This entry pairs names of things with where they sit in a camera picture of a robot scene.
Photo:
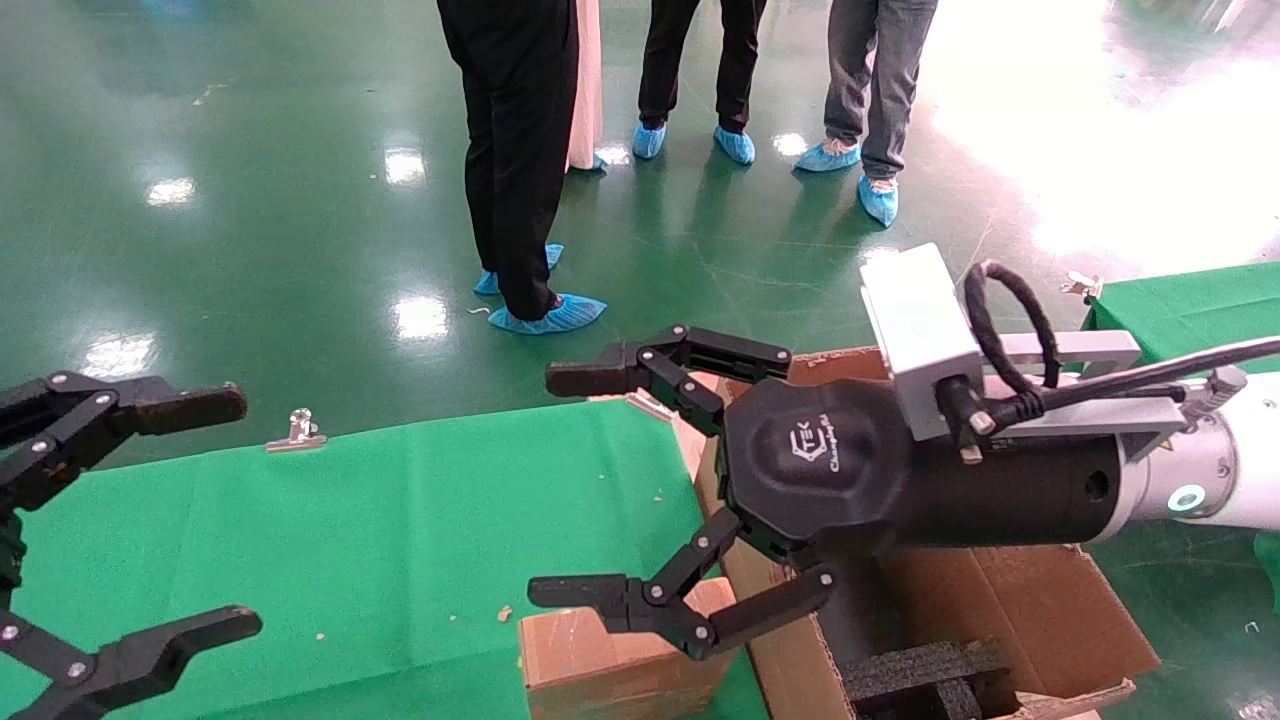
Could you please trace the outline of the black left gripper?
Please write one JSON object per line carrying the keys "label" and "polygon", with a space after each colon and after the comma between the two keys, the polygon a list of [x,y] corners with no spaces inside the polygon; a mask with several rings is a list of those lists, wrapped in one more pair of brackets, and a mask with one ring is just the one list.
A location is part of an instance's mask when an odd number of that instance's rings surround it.
{"label": "black left gripper", "polygon": [[[159,375],[100,380],[56,372],[3,391],[1,592],[22,584],[26,543],[15,510],[33,512],[133,436],[168,436],[244,419],[243,391],[179,391]],[[49,684],[12,719],[104,719],[172,692],[191,660],[257,635],[262,619],[225,606],[145,628],[87,653],[4,609],[1,651]]]}

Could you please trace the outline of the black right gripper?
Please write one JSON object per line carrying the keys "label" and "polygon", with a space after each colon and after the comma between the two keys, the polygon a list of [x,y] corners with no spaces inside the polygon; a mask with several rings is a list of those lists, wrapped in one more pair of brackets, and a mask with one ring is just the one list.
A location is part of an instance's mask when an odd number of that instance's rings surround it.
{"label": "black right gripper", "polygon": [[[593,363],[553,363],[556,397],[643,389],[719,439],[721,509],[650,579],[534,577],[539,609],[591,609],[611,634],[653,633],[695,661],[736,650],[826,605],[835,570],[817,565],[709,615],[687,602],[733,543],[778,560],[819,551],[1076,544],[1105,533],[1121,459],[1110,436],[997,439],[965,464],[946,438],[916,441],[886,380],[795,386],[790,350],[691,325],[611,343]],[[695,372],[755,384],[724,411]]]}

